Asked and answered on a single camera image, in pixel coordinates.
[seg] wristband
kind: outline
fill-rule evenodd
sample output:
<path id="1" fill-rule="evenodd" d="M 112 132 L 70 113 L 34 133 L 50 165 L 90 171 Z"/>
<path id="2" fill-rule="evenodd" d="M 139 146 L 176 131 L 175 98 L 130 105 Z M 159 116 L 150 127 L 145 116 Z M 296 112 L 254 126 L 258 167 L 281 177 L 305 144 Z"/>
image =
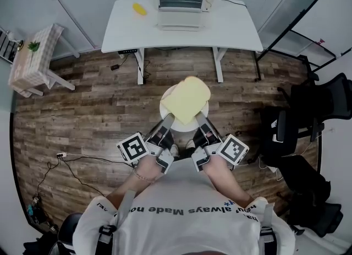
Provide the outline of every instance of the wristband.
<path id="1" fill-rule="evenodd" d="M 142 181 L 146 181 L 146 182 L 148 182 L 148 183 L 154 183 L 154 182 L 155 182 L 155 180 L 151 180 L 151 179 L 149 179 L 149 178 L 144 178 L 144 177 L 142 177 L 141 175 L 139 175 L 139 174 L 137 173 L 136 169 L 133 169 L 133 170 L 132 170 L 132 173 L 133 173 L 137 178 L 139 178 L 139 179 L 142 180 Z"/>

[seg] wooden floor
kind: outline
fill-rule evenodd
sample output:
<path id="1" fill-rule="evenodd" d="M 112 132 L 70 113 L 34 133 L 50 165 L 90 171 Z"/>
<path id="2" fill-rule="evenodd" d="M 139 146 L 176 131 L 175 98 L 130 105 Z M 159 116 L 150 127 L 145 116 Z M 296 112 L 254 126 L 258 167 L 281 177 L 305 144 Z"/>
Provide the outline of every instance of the wooden floor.
<path id="1" fill-rule="evenodd" d="M 242 131 L 239 137 L 249 147 L 246 159 L 258 147 L 260 118 L 255 108 L 286 106 L 277 87 L 289 90 L 306 78 L 300 61 L 267 55 L 261 62 L 263 81 L 255 83 L 255 62 L 248 51 L 228 51 L 222 59 L 224 83 L 217 83 L 210 48 L 186 48 L 175 51 L 146 49 L 145 85 L 137 85 L 136 59 L 130 55 L 121 64 L 116 53 L 100 51 L 86 53 L 79 59 L 66 58 L 52 62 L 51 69 L 76 85 L 70 91 L 55 85 L 42 88 L 43 97 L 18 97 L 14 116 L 14 158 L 21 196 L 25 205 L 37 193 L 37 185 L 47 171 L 47 163 L 57 163 L 56 154 L 85 154 L 112 161 L 122 161 L 116 143 L 136 131 L 146 134 L 160 120 L 159 101 L 163 93 L 186 76 L 201 78 L 211 90 L 209 118 L 220 134 Z M 174 132 L 176 143 L 182 147 L 194 132 Z M 296 152 L 301 154 L 309 139 L 300 139 Z M 309 163 L 317 166 L 317 144 L 304 154 Z M 70 162 L 73 172 L 105 195 L 118 187 L 130 172 L 124 164 L 109 165 L 93 159 Z M 253 197 L 263 196 L 276 202 L 275 210 L 286 204 L 277 196 L 289 193 L 283 180 L 277 181 L 269 169 L 261 170 L 258 161 L 237 167 L 234 174 Z M 83 186 L 65 164 L 51 170 L 40 187 L 43 207 L 58 226 L 73 212 L 83 212 L 98 193 Z"/>

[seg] person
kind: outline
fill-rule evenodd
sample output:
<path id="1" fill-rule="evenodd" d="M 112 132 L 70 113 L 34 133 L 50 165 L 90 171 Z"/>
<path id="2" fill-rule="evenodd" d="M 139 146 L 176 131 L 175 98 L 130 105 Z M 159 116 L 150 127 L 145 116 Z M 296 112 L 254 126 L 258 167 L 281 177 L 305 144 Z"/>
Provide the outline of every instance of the person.
<path id="1" fill-rule="evenodd" d="M 118 254 L 259 254 L 260 222 L 268 202 L 246 193 L 218 155 L 196 172 L 190 158 L 194 150 L 190 140 L 180 160 L 162 176 L 155 157 L 144 156 L 119 188 L 106 198 L 94 198 L 74 232 L 75 253 L 96 254 L 100 227 L 111 223 L 132 190 L 137 196 L 116 231 Z M 178 156 L 176 145 L 171 152 Z M 272 213 L 277 254 L 292 255 L 294 234 Z"/>

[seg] checkered tablecloth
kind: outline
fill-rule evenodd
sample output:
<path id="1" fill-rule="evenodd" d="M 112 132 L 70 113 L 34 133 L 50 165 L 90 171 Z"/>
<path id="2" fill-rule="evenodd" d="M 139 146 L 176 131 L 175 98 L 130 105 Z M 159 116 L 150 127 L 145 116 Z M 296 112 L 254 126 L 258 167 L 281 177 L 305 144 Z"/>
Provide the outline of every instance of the checkered tablecloth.
<path id="1" fill-rule="evenodd" d="M 29 88 L 46 84 L 52 86 L 52 79 L 47 75 L 50 60 L 57 40 L 64 28 L 57 24 L 37 32 L 24 42 L 24 47 L 16 53 L 11 67 L 9 86 L 24 97 L 32 93 L 26 91 Z M 40 42 L 39 49 L 32 52 L 28 49 L 30 42 Z"/>

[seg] white desk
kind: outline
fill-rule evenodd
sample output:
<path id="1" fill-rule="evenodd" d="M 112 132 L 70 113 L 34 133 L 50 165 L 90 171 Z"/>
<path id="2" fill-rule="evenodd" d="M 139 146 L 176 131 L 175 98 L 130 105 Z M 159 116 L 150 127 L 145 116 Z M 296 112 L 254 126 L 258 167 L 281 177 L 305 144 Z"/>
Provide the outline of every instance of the white desk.
<path id="1" fill-rule="evenodd" d="M 132 8 L 139 3 L 147 15 Z M 223 82 L 220 60 L 228 48 L 262 51 L 257 30 L 245 6 L 214 0 L 212 10 L 204 12 L 204 27 L 199 31 L 163 31 L 157 27 L 155 0 L 115 1 L 101 51 L 103 53 L 138 48 L 138 84 L 143 84 L 144 49 L 168 46 L 208 46 L 213 48 L 218 82 Z"/>

